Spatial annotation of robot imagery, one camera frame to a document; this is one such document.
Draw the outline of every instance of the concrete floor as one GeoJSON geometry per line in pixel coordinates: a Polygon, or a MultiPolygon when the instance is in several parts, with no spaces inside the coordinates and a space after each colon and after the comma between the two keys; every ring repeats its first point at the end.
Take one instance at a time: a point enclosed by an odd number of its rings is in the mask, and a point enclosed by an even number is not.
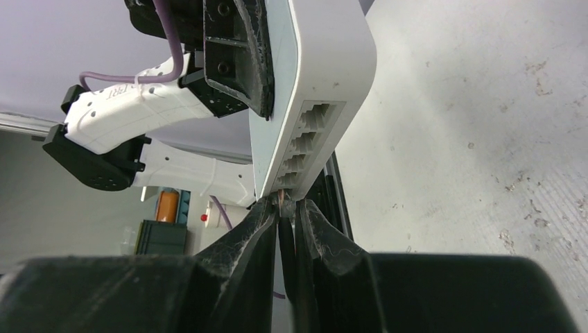
{"type": "Polygon", "coordinates": [[[588,330],[588,3],[376,0],[337,148],[372,252],[529,257],[588,330]]]}

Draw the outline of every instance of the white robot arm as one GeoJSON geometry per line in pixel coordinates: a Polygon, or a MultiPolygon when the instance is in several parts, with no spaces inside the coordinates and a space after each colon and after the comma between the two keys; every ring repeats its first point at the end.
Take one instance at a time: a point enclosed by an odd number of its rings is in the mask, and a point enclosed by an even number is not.
{"type": "MultiPolygon", "coordinates": [[[[201,53],[184,56],[183,78],[190,65],[195,69],[202,67],[201,53]]],[[[166,73],[172,66],[170,59],[141,75],[166,73]]],[[[70,102],[66,102],[64,125],[52,131],[44,149],[86,185],[107,191],[128,186],[174,187],[200,195],[215,195],[225,203],[244,207],[255,201],[251,164],[188,153],[156,139],[137,139],[178,121],[214,116],[190,89],[180,87],[177,81],[123,83],[97,92],[72,92],[67,99],[70,102]],[[59,144],[70,146],[72,153],[59,154],[63,148],[59,144]],[[86,158],[78,159],[80,154],[86,158]],[[111,165],[100,168],[92,160],[101,164],[109,161],[111,165]]]]}
{"type": "MultiPolygon", "coordinates": [[[[253,203],[255,194],[279,190],[304,198],[374,80],[376,47],[360,3],[195,3],[204,11],[203,30],[183,23],[196,12],[173,13],[185,29],[183,42],[196,41],[204,50],[184,54],[178,80],[145,83],[137,77],[135,84],[99,92],[72,87],[62,105],[65,123],[50,132],[45,151],[84,184],[107,191],[167,186],[240,206],[253,203]],[[253,165],[194,155],[144,136],[178,121],[248,107],[253,165]]],[[[136,28],[162,35],[151,21],[140,21],[149,8],[127,6],[141,13],[136,28]]],[[[139,76],[172,67],[168,60],[139,76]]]]}

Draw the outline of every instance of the black bracket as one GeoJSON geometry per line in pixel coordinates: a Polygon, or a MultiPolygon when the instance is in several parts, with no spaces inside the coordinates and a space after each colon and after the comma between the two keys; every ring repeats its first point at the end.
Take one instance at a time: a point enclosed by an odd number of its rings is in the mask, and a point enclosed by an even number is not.
{"type": "Polygon", "coordinates": [[[263,0],[205,0],[207,83],[269,119],[274,76],[263,0]]]}
{"type": "Polygon", "coordinates": [[[49,131],[43,150],[84,185],[102,191],[122,191],[132,185],[137,172],[145,170],[139,162],[143,145],[151,139],[142,135],[130,139],[106,154],[97,155],[65,137],[66,125],[49,131]]]}
{"type": "Polygon", "coordinates": [[[185,76],[180,78],[178,85],[180,88],[189,89],[217,118],[248,108],[244,102],[220,90],[213,89],[206,83],[204,69],[194,66],[194,53],[191,53],[188,71],[185,76]]]}
{"type": "MultiPolygon", "coordinates": [[[[153,0],[125,0],[125,4],[138,31],[165,38],[153,0]]],[[[274,73],[264,0],[171,0],[170,7],[185,49],[205,53],[206,84],[269,119],[274,73]]],[[[226,110],[230,108],[237,110],[233,102],[227,104],[226,110]]]]}

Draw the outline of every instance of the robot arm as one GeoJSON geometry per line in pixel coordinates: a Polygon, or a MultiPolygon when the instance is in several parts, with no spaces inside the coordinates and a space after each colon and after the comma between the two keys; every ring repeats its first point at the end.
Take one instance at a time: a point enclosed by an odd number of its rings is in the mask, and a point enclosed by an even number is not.
{"type": "MultiPolygon", "coordinates": [[[[251,205],[255,201],[251,164],[188,153],[144,136],[178,121],[214,117],[198,94],[209,105],[218,101],[230,111],[246,108],[240,101],[227,103],[226,96],[221,99],[214,94],[206,95],[206,90],[202,90],[206,87],[197,85],[203,79],[203,75],[198,76],[201,70],[197,70],[202,62],[201,53],[184,56],[179,82],[124,83],[97,92],[72,87],[64,101],[64,125],[51,131],[44,150],[82,183],[95,189],[175,187],[215,195],[233,205],[251,205]]],[[[157,75],[172,67],[170,59],[140,75],[157,75]]]]}

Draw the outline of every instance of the black plastic part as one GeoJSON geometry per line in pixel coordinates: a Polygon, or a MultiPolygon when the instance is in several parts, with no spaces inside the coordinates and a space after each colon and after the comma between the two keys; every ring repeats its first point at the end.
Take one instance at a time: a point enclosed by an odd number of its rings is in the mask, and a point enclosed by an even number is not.
{"type": "MultiPolygon", "coordinates": [[[[169,4],[180,41],[188,44],[191,49],[204,50],[202,0],[170,0],[169,4]]],[[[125,0],[125,5],[135,29],[146,35],[165,39],[165,32],[155,12],[153,0],[125,0]]]]}
{"type": "MultiPolygon", "coordinates": [[[[0,332],[270,332],[278,221],[262,198],[195,257],[29,261],[4,277],[0,332]]],[[[295,233],[294,332],[577,332],[528,259],[369,254],[310,200],[295,233]]]]}
{"type": "Polygon", "coordinates": [[[369,254],[311,200],[297,203],[295,232],[295,332],[384,332],[369,254]]]}
{"type": "Polygon", "coordinates": [[[138,162],[144,144],[151,139],[135,137],[102,155],[97,155],[65,137],[67,128],[52,127],[45,138],[43,150],[84,185],[102,191],[121,191],[132,185],[135,174],[145,170],[138,162]]]}
{"type": "Polygon", "coordinates": [[[275,209],[266,199],[196,255],[198,263],[179,332],[269,332],[276,242],[275,209]]]}
{"type": "MultiPolygon", "coordinates": [[[[282,271],[284,277],[296,276],[296,247],[294,246],[294,232],[290,219],[280,218],[277,226],[279,237],[279,251],[282,255],[282,271]]],[[[296,300],[296,283],[294,279],[285,279],[286,296],[294,303],[296,300]]]]}
{"type": "Polygon", "coordinates": [[[274,76],[264,0],[204,0],[207,83],[269,119],[274,76]]]}
{"type": "MultiPolygon", "coordinates": [[[[165,38],[153,0],[125,4],[138,31],[165,38]]],[[[269,119],[274,75],[264,0],[171,0],[170,7],[180,41],[205,52],[206,83],[269,119]]]]}
{"type": "Polygon", "coordinates": [[[194,54],[191,54],[187,74],[180,78],[179,86],[189,89],[215,117],[221,118],[243,111],[248,106],[224,92],[211,88],[206,83],[204,69],[194,67],[194,54]]]}
{"type": "Polygon", "coordinates": [[[81,85],[72,85],[65,93],[65,97],[63,98],[63,102],[61,103],[61,111],[63,111],[65,114],[68,114],[71,104],[74,104],[74,102],[78,100],[80,95],[85,92],[87,92],[87,90],[84,89],[84,87],[82,87],[81,85]]]}
{"type": "Polygon", "coordinates": [[[0,332],[270,332],[276,216],[264,199],[195,257],[35,259],[0,332]]]}
{"type": "Polygon", "coordinates": [[[149,221],[141,222],[136,255],[183,255],[187,225],[149,221]]]}
{"type": "Polygon", "coordinates": [[[388,332],[577,332],[529,259],[372,255],[388,332]]]}
{"type": "Polygon", "coordinates": [[[321,171],[309,192],[306,194],[306,199],[312,200],[330,224],[353,240],[348,232],[346,232],[351,228],[346,228],[344,225],[345,222],[348,222],[349,220],[344,219],[340,213],[347,208],[339,208],[338,203],[340,200],[338,199],[336,186],[337,184],[334,176],[325,175],[325,172],[321,171]]]}
{"type": "Polygon", "coordinates": [[[528,259],[369,255],[309,200],[295,222],[295,332],[577,332],[528,259]]]}

